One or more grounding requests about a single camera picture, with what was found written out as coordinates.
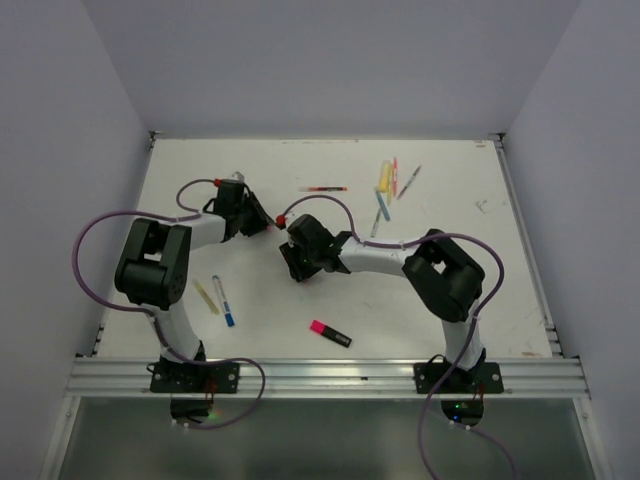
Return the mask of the red orange-tipped pen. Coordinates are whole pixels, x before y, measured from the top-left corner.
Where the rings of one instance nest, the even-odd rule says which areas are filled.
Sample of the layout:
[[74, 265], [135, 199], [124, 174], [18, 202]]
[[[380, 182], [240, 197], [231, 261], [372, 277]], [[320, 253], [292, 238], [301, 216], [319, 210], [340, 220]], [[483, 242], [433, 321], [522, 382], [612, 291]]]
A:
[[329, 193], [329, 192], [346, 192], [348, 187], [345, 186], [304, 186], [298, 188], [299, 192], [304, 193]]

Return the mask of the green clear pen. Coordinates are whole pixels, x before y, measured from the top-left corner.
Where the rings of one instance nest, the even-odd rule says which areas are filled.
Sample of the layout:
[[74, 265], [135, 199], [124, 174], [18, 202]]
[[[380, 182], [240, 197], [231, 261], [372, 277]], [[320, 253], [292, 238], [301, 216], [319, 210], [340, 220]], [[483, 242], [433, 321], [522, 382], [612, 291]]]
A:
[[382, 209], [382, 208], [379, 208], [379, 209], [378, 209], [378, 211], [377, 211], [377, 213], [376, 213], [376, 216], [375, 216], [375, 219], [374, 219], [374, 222], [373, 222], [372, 228], [371, 228], [371, 232], [370, 232], [370, 237], [371, 237], [371, 238], [374, 238], [374, 237], [376, 237], [376, 236], [377, 236], [377, 233], [378, 233], [378, 230], [379, 230], [380, 223], [381, 223], [381, 221], [382, 221], [383, 219], [384, 219], [384, 212], [383, 212], [383, 209]]

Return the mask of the black highlighter body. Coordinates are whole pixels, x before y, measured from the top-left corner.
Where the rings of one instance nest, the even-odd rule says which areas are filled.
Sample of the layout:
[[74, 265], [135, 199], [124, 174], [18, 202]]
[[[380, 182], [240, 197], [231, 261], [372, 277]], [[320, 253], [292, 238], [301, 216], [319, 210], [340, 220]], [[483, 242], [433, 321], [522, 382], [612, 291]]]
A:
[[322, 336], [345, 348], [349, 348], [352, 343], [351, 338], [345, 336], [344, 334], [336, 331], [331, 327], [325, 327], [322, 332]]

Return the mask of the pink highlighter cap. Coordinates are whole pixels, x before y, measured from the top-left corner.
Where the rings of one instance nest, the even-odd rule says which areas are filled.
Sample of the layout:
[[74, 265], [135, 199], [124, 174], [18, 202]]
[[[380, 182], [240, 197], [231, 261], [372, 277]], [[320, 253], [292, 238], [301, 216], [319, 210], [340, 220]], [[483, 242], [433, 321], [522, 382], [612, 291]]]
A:
[[318, 320], [313, 320], [310, 325], [310, 329], [319, 335], [324, 335], [327, 326]]

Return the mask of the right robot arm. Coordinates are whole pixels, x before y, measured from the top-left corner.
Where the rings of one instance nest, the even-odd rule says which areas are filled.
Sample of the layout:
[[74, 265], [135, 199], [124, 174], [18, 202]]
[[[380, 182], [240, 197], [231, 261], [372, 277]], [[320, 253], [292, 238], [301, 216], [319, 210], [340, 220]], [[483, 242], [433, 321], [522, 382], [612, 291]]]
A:
[[361, 243], [353, 233], [330, 233], [314, 216], [292, 222], [283, 215], [276, 226], [287, 231], [280, 252], [290, 276], [302, 282], [327, 273], [377, 273], [405, 278], [428, 311], [442, 321], [445, 338], [445, 379], [451, 389], [468, 392], [481, 380], [478, 365], [486, 356], [472, 313], [479, 304], [485, 272], [448, 238], [408, 248], [383, 248]]

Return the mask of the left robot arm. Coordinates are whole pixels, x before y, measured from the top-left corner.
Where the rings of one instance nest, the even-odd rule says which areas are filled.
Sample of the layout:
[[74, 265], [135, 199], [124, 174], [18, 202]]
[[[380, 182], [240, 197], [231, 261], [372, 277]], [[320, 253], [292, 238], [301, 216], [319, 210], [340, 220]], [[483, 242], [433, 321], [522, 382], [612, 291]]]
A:
[[246, 183], [216, 180], [217, 195], [187, 220], [139, 217], [130, 227], [115, 272], [115, 288], [149, 318], [161, 356], [177, 363], [172, 379], [185, 392], [208, 379], [204, 346], [193, 330], [182, 297], [190, 254], [209, 245], [265, 231], [273, 220]]

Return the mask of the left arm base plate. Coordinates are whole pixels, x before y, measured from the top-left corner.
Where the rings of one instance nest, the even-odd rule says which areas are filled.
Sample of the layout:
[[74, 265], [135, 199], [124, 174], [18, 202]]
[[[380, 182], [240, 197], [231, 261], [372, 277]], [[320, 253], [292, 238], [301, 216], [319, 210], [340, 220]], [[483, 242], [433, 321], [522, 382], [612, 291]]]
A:
[[153, 393], [235, 394], [240, 378], [238, 363], [213, 366], [169, 362], [160, 358], [146, 366]]

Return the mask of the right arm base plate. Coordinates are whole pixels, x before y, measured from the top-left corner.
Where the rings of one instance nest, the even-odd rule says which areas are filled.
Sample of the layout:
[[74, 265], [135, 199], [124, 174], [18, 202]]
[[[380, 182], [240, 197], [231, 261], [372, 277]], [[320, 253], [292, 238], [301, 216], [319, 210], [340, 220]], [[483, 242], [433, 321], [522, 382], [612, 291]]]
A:
[[[420, 362], [413, 365], [414, 383], [418, 394], [428, 394], [444, 376], [449, 363]], [[456, 368], [436, 390], [442, 394], [501, 394], [505, 391], [498, 363], [482, 362], [471, 370]]]

